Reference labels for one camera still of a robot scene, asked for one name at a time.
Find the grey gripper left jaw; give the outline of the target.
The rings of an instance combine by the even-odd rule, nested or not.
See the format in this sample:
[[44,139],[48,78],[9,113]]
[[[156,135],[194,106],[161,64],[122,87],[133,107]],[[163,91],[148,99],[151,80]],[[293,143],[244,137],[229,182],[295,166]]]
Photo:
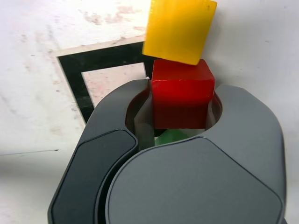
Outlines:
[[112,179],[138,152],[134,118],[149,92],[148,79],[133,80],[98,103],[50,203],[50,224],[105,223]]

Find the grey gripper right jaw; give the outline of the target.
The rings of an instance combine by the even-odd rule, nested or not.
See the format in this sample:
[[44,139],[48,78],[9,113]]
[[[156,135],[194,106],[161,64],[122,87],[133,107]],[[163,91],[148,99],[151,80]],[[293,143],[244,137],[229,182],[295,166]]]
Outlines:
[[220,85],[218,122],[143,150],[114,177],[108,224],[283,224],[285,146],[274,113],[243,88]]

